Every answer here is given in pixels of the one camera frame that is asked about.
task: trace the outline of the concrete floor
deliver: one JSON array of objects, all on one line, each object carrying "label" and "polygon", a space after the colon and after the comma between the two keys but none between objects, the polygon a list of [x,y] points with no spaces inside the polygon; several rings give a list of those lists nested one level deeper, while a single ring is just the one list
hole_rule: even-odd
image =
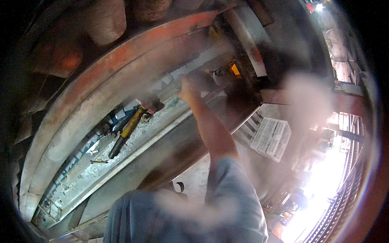
[{"label": "concrete floor", "polygon": [[[262,117],[288,120],[289,107],[285,105],[263,104],[260,108]],[[235,141],[240,155],[240,162],[246,171],[250,181],[256,189],[261,202],[268,199],[275,189],[282,183],[282,178],[287,173],[283,164],[279,164],[269,158],[263,157],[252,150],[243,142]],[[210,156],[207,154],[191,168],[173,180],[176,191],[180,191],[177,182],[183,182],[183,193],[196,203],[204,203],[207,190],[207,180],[210,166]]]}]

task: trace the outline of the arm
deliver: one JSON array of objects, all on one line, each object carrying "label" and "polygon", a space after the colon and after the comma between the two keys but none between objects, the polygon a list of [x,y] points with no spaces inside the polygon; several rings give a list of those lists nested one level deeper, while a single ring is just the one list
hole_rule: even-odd
[{"label": "arm", "polygon": [[211,156],[212,165],[222,158],[231,157],[238,159],[238,151],[235,142],[219,118],[212,112],[201,99],[198,92],[191,84],[190,78],[182,75],[182,91],[178,94],[187,102],[196,118],[201,138]]}]

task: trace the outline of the industrial machinery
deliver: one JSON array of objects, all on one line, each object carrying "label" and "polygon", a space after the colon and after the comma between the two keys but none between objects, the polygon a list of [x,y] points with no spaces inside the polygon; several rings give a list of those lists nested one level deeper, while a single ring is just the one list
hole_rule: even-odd
[{"label": "industrial machinery", "polygon": [[[203,99],[233,133],[260,104],[288,104],[285,75],[306,72],[331,91],[334,110],[362,117],[365,140],[375,139],[375,87],[357,40],[345,44],[355,59],[344,61],[352,70],[343,77],[354,83],[336,83],[341,61],[323,34],[328,26],[302,1],[55,0],[35,12],[11,56],[2,101],[10,111],[5,181],[26,234],[101,235],[123,193],[170,182],[207,153],[176,97],[180,74],[204,80]],[[136,101],[152,97],[160,102]],[[376,165],[368,141],[364,149],[348,163],[342,201],[308,242],[343,237],[326,226],[348,226],[359,207]]]}]

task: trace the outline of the curved metal rim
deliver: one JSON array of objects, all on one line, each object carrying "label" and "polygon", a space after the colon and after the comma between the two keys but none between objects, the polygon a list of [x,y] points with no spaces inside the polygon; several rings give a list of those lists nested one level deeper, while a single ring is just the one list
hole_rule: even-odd
[{"label": "curved metal rim", "polygon": [[76,110],[82,108],[82,103],[89,99],[91,92],[101,90],[98,87],[109,77],[144,53],[182,34],[209,26],[216,14],[216,12],[197,13],[136,35],[91,64],[65,89],[44,117],[26,156],[19,193],[19,208],[25,220],[31,220],[42,194],[51,181],[49,175],[54,175],[62,164],[44,163],[41,160],[42,156],[45,151],[52,148],[50,144],[55,147],[52,140],[57,131]]}]

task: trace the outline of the bright light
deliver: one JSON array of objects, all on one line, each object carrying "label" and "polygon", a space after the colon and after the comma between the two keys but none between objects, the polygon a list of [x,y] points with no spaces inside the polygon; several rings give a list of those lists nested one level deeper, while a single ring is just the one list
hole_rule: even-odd
[{"label": "bright light", "polygon": [[316,5],[316,11],[318,11],[318,12],[321,12],[322,10],[323,10],[323,5],[322,4],[317,4]]}]

